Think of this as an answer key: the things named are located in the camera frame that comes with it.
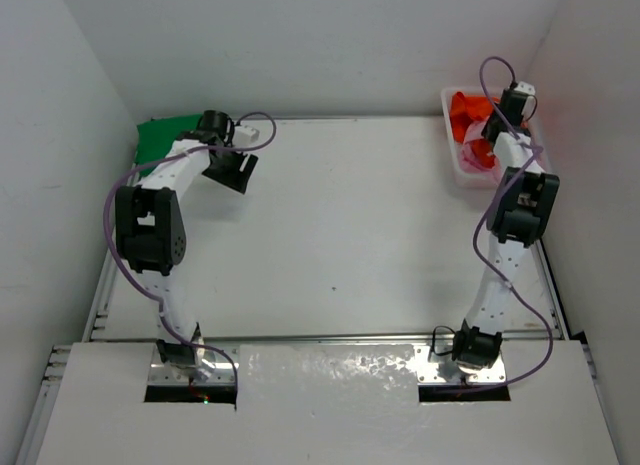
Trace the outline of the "green t shirt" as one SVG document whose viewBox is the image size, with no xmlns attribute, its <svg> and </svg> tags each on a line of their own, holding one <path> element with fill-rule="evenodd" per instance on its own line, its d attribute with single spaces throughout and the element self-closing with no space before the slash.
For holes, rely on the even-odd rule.
<svg viewBox="0 0 640 465">
<path fill-rule="evenodd" d="M 164 158 L 183 131 L 194 130 L 202 114 L 156 118 L 137 125 L 136 166 Z"/>
</svg>

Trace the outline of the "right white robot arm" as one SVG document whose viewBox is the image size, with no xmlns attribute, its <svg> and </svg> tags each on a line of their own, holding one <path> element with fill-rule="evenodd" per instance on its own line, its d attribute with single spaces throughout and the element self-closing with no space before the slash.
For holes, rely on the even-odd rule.
<svg viewBox="0 0 640 465">
<path fill-rule="evenodd" d="M 559 190 L 559 177 L 539 163 L 542 148 L 525 127 L 536 105 L 535 88 L 513 82 L 482 130 L 502 178 L 482 220 L 488 231 L 485 270 L 452 345 L 451 358 L 465 371 L 490 368 L 499 358 L 513 281 L 526 252 L 543 236 Z"/>
</svg>

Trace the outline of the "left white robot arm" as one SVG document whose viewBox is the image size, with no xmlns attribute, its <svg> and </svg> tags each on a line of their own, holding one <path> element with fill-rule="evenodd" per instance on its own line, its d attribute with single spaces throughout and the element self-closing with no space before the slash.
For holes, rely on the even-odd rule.
<svg viewBox="0 0 640 465">
<path fill-rule="evenodd" d="M 242 121 L 207 110 L 193 128 L 177 133 L 162 158 L 135 169 L 135 184 L 123 183 L 109 195 L 106 210 L 115 215 L 111 250 L 123 273 L 154 302 L 158 353 L 174 368 L 196 369 L 206 349 L 173 275 L 187 251 L 180 201 L 200 176 L 245 193 L 258 162 L 252 152 L 262 146 L 259 136 Z"/>
</svg>

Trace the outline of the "pink t shirt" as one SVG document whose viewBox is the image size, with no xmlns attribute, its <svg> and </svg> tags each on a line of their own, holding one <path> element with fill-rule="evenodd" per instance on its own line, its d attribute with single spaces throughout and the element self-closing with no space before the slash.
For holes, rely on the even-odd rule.
<svg viewBox="0 0 640 465">
<path fill-rule="evenodd" d="M 453 137 L 458 143 L 458 162 L 466 173 L 485 174 L 491 180 L 498 180 L 500 171 L 491 144 L 482 136 L 486 120 L 461 123 L 453 127 Z"/>
</svg>

